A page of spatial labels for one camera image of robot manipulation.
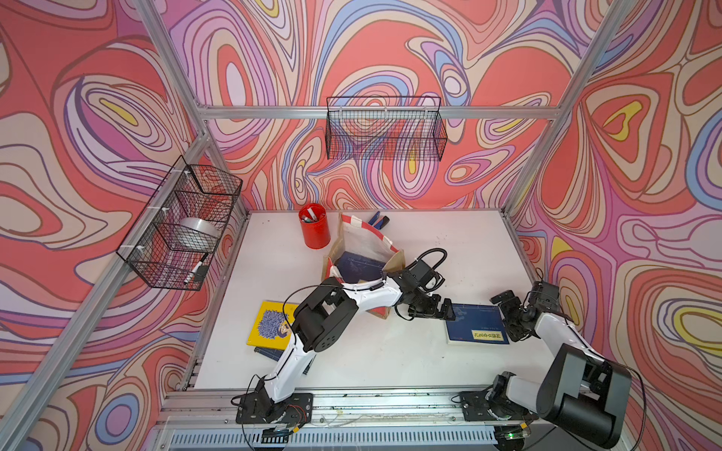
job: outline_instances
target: red pen holder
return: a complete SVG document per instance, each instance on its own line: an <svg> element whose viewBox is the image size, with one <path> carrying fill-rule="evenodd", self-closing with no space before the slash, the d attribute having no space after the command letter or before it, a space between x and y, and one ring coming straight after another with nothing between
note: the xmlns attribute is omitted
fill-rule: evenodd
<svg viewBox="0 0 722 451"><path fill-rule="evenodd" d="M313 220L313 215L308 211L313 210L316 221L305 222L304 217ZM311 249L324 248L331 241L331 233L329 232L329 221L326 218L326 209L317 203L307 203L298 211L298 220L301 223L301 232L303 232L303 241Z"/></svg>

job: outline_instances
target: yellow book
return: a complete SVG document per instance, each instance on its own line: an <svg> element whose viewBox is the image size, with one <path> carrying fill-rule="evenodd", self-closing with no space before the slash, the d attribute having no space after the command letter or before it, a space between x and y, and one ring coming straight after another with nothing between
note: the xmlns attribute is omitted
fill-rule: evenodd
<svg viewBox="0 0 722 451"><path fill-rule="evenodd" d="M286 315L293 324L293 312L298 304L286 304ZM249 346L285 350L291 339L291 327L283 317L283 302L264 301L248 337Z"/></svg>

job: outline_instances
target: black wire basket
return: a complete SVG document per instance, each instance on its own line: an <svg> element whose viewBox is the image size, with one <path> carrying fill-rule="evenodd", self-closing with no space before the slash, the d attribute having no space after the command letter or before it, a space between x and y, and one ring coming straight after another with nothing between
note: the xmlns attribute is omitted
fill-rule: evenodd
<svg viewBox="0 0 722 451"><path fill-rule="evenodd" d="M152 288L200 290L242 184L216 167L186 164L132 251L118 255Z"/></svg>
<svg viewBox="0 0 722 451"><path fill-rule="evenodd" d="M440 161L447 135L435 96L326 98L329 159Z"/></svg>

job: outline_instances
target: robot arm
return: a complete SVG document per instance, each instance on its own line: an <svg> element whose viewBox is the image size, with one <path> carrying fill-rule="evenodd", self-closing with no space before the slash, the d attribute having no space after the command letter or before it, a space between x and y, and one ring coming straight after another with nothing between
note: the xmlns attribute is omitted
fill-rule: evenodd
<svg viewBox="0 0 722 451"><path fill-rule="evenodd" d="M423 258L435 252L443 257L429 266ZM451 300L441 301L441 296L431 294L444 282L436 268L445 258L444 249L434 248L404 270L376 281L344 284L334 277L323 281L296 307L291 325L293 337L276 368L242 399L236 421L244 422L242 411L251 413L253 421L248 422L270 423L278 419L287 410L287 399L311 359L336 343L358 310L408 304L412 318L455 320Z"/></svg>
<svg viewBox="0 0 722 451"><path fill-rule="evenodd" d="M510 372L498 375L486 394L490 412L512 403L600 447L613 447L624 423L629 371L596 352L566 321L556 286L536 282L530 294L525 307L511 291L492 302L499 304L512 341L536 336L554 362L541 384Z"/></svg>

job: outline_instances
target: white table surface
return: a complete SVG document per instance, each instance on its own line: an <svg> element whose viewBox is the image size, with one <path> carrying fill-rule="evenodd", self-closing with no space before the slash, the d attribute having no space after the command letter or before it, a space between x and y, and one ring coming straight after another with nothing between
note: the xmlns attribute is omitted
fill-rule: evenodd
<svg viewBox="0 0 722 451"><path fill-rule="evenodd" d="M356 213L368 220L373 212ZM526 295L531 282L497 211L390 211L383 233L404 249L406 264L429 248L448 258L438 268L446 282L436 292L459 304L486 304L512 289ZM329 214L331 243L338 214ZM330 244L311 250L303 244L297 213L253 213L238 260L203 357L196 389L245 390L253 374L270 373L276 362L246 345L264 300L282 302L302 286L321 282ZM429 262L436 255L429 255ZM298 304L310 294L296 294ZM399 311L406 314L406 306ZM443 321L386 320L358 312L343 335L321 352L299 388L432 387L485 385L503 371L541 382L552 355L537 338L509 345L448 345Z"/></svg>

